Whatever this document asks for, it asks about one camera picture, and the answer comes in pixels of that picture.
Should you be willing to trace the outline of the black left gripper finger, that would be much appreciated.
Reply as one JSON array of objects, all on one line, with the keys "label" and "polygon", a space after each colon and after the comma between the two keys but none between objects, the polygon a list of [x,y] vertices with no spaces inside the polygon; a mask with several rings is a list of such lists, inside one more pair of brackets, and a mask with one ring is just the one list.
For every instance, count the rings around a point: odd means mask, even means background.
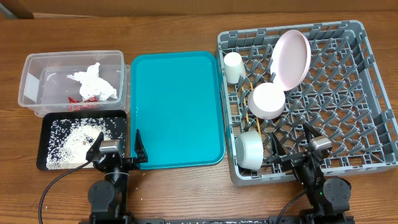
[{"label": "black left gripper finger", "polygon": [[139,129],[136,129],[136,138],[134,143],[134,152],[136,153],[136,162],[137,163],[146,163],[148,162],[148,155],[144,148],[141,133]]},{"label": "black left gripper finger", "polygon": [[93,145],[86,152],[86,160],[92,161],[95,154],[99,151],[100,145],[104,139],[104,133],[100,132]]}]

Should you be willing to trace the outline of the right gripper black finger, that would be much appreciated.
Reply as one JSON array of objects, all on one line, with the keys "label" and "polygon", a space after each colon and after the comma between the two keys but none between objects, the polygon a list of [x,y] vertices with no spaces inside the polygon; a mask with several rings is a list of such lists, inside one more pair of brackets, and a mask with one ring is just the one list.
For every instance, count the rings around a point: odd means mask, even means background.
[{"label": "right gripper black finger", "polygon": [[286,155],[286,152],[274,133],[270,133],[269,136],[271,138],[272,161],[280,164],[282,162],[282,157]]},{"label": "right gripper black finger", "polygon": [[323,135],[306,122],[303,123],[303,130],[308,143],[311,140],[318,141],[319,139],[323,139]]}]

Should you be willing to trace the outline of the white rice pile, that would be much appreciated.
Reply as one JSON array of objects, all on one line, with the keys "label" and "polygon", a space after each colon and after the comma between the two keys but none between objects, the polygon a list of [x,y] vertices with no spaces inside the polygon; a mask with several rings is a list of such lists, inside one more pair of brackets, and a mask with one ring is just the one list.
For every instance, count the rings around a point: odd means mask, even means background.
[{"label": "white rice pile", "polygon": [[86,152],[100,133],[105,141],[118,140],[125,155],[126,131],[127,119],[123,117],[56,119],[50,127],[45,167],[73,169],[84,164]]}]

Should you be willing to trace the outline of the grey bowl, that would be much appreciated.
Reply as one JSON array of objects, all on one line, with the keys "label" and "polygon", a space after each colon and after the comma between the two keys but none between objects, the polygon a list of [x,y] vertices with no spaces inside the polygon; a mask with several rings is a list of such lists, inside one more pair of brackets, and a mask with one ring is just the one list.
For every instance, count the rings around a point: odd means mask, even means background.
[{"label": "grey bowl", "polygon": [[264,148],[257,131],[241,133],[235,139],[236,161],[243,169],[259,170],[263,162]]}]

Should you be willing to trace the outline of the wooden chopstick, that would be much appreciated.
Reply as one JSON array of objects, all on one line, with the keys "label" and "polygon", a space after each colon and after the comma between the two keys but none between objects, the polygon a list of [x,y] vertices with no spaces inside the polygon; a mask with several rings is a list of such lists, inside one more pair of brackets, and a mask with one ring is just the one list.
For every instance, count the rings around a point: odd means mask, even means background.
[{"label": "wooden chopstick", "polygon": [[[253,91],[254,87],[253,87],[252,83],[250,83],[250,87],[251,87],[251,91]],[[257,125],[257,131],[260,135],[260,138],[262,138],[261,126],[260,126],[259,118],[257,116],[256,116],[256,125]]]},{"label": "wooden chopstick", "polygon": [[247,92],[246,92],[246,90],[244,89],[243,86],[241,87],[241,91],[242,91],[242,98],[243,98],[243,104],[244,104],[243,113],[244,113],[245,118],[246,118],[246,123],[248,124],[249,123],[249,116],[248,116],[248,107],[247,107],[247,103],[246,103]]}]

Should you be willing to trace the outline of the red snack wrapper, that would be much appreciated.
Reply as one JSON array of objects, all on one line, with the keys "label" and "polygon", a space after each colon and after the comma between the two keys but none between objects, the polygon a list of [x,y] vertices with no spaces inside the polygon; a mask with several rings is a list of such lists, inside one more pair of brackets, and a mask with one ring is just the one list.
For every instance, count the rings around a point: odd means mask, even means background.
[{"label": "red snack wrapper", "polygon": [[85,101],[78,101],[72,97],[68,97],[68,100],[69,100],[69,103],[72,104],[68,108],[69,112],[96,108],[97,107],[96,102],[98,102],[98,100],[95,96],[91,97]]}]

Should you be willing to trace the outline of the pink bowl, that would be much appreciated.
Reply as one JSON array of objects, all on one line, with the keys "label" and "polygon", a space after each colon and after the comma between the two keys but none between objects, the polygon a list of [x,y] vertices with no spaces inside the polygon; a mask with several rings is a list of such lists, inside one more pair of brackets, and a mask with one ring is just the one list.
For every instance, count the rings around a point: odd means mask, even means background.
[{"label": "pink bowl", "polygon": [[275,83],[261,83],[248,97],[252,114],[261,119],[274,119],[280,116],[285,107],[285,94]]}]

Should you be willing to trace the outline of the white napkin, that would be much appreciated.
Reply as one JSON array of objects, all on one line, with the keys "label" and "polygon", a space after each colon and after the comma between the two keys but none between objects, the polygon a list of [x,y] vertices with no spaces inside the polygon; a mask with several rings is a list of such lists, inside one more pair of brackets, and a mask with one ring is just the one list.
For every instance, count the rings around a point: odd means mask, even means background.
[{"label": "white napkin", "polygon": [[90,65],[85,72],[67,75],[67,78],[81,83],[79,94],[83,101],[93,97],[97,97],[100,101],[118,98],[117,90],[109,82],[99,77],[99,67],[100,63],[96,62],[94,65]]}]

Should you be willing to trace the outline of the white plate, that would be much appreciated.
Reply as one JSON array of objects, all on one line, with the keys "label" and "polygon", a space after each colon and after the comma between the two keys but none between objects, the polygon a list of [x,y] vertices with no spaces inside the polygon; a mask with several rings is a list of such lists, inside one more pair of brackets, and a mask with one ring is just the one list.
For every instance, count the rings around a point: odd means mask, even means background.
[{"label": "white plate", "polygon": [[273,83],[289,91],[302,83],[309,70],[311,50],[308,39],[297,30],[289,30],[277,41],[272,51]]}]

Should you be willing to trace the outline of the cream cup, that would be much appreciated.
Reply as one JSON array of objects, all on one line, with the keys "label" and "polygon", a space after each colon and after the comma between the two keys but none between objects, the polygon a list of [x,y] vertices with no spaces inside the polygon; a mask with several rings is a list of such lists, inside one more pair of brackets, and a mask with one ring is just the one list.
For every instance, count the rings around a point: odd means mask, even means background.
[{"label": "cream cup", "polygon": [[228,83],[237,84],[239,79],[246,76],[242,56],[237,52],[230,52],[225,55],[224,73]]}]

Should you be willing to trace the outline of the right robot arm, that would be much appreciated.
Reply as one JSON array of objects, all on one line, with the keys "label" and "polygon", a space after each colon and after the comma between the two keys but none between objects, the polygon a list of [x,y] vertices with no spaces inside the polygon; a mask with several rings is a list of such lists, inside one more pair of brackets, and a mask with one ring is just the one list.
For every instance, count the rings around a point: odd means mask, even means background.
[{"label": "right robot arm", "polygon": [[[321,164],[332,149],[332,142],[308,123],[303,123],[308,146],[305,152],[286,154],[274,133],[270,133],[272,159],[283,172],[292,171],[303,187],[303,192],[292,199],[278,214],[276,223],[354,223],[347,217],[351,197],[351,184],[342,178],[325,178]],[[285,211],[300,197],[306,195],[311,207],[297,216],[285,216]]]}]

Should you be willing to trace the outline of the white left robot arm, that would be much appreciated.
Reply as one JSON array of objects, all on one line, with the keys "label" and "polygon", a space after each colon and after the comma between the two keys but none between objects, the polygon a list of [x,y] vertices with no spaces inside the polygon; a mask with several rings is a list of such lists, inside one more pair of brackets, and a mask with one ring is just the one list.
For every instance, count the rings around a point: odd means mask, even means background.
[{"label": "white left robot arm", "polygon": [[88,191],[91,203],[90,223],[137,223],[134,215],[127,211],[127,191],[129,172],[139,170],[142,163],[148,161],[148,155],[136,131],[134,151],[136,157],[121,155],[121,143],[118,140],[104,140],[100,133],[86,153],[86,160],[104,173],[104,179],[95,182]]}]

